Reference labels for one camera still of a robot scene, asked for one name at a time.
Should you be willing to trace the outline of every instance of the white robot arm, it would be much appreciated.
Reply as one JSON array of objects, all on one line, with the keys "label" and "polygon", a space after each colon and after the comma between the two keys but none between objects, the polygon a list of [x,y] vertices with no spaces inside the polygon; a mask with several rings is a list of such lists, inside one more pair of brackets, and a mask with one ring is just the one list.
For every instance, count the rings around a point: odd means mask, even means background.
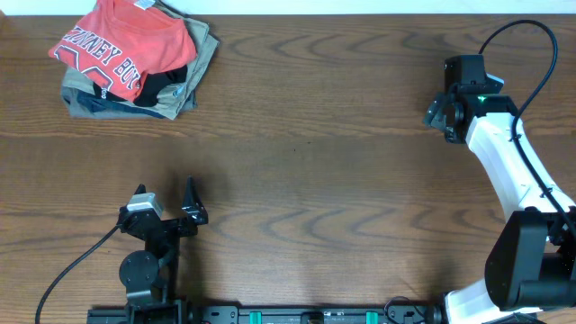
[{"label": "white robot arm", "polygon": [[[478,157],[507,222],[486,262],[485,278],[445,296],[444,318],[450,324],[518,322],[508,320],[576,305],[574,231],[565,222],[576,219],[576,204],[546,172],[524,133],[522,111],[499,94],[502,87],[502,80],[485,73],[482,55],[449,58],[445,92],[424,119],[448,142],[467,144]],[[545,253],[547,240],[560,247],[557,253]]]},{"label": "white robot arm", "polygon": [[[550,201],[542,195],[542,190],[528,171],[516,147],[511,140],[510,125],[514,116],[509,112],[487,113],[483,117],[474,117],[468,129],[466,144],[478,157],[499,197],[506,221],[515,211],[524,211],[535,207],[540,212],[556,212]],[[546,172],[542,162],[530,146],[523,131],[522,121],[517,125],[519,141],[530,162],[544,180],[552,195],[570,212],[574,201],[563,193]],[[450,292],[445,297],[446,316],[450,323],[476,324],[505,318],[512,312],[500,311],[487,291],[484,279],[470,286]],[[539,307],[527,307],[515,310],[521,313],[541,311]]]}]

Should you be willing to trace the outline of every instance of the stack of clothes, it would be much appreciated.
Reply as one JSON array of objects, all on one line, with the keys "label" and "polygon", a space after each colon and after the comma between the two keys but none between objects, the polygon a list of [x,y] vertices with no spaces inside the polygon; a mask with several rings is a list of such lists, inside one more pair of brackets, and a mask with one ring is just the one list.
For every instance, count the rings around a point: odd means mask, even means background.
[{"label": "stack of clothes", "polygon": [[68,65],[61,95],[70,115],[173,120],[192,110],[219,44],[208,30],[159,1],[97,0],[49,50]]}]

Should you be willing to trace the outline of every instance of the red t-shirt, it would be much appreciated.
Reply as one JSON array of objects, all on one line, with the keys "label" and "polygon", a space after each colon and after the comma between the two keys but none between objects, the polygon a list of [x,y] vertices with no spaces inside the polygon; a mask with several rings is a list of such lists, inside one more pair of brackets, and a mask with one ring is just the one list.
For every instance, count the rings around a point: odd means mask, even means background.
[{"label": "red t-shirt", "polygon": [[102,89],[134,101],[147,74],[180,68],[196,57],[183,20],[154,7],[142,10],[134,2],[97,0],[97,8],[48,54]]}]

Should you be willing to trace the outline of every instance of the green connector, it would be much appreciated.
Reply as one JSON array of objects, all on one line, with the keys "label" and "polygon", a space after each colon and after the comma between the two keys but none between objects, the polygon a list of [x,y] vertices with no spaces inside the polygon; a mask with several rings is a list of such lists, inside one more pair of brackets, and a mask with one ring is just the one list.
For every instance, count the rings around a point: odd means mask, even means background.
[{"label": "green connector", "polygon": [[366,324],[378,324],[378,313],[375,311],[367,311],[366,312]]},{"label": "green connector", "polygon": [[259,311],[250,312],[250,324],[262,324],[262,313]]}]

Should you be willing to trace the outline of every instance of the wooden table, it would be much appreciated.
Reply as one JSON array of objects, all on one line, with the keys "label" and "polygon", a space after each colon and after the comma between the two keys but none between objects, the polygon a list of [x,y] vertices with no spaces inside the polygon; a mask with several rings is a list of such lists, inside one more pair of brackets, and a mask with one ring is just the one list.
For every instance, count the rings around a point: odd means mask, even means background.
[{"label": "wooden table", "polygon": [[[78,17],[5,17],[0,33],[0,322],[30,323],[50,282],[116,222],[140,183],[179,216],[196,178],[210,224],[183,239],[179,291],[244,305],[432,299],[482,277],[504,226],[476,157],[422,124],[444,59],[475,53],[502,15],[203,16],[221,40],[176,121],[70,119],[47,50]],[[576,20],[553,27],[558,67],[523,117],[576,196]],[[488,47],[520,106],[550,62],[536,27]],[[116,234],[49,297],[45,323],[122,305]],[[550,323],[576,321],[563,310]]]}]

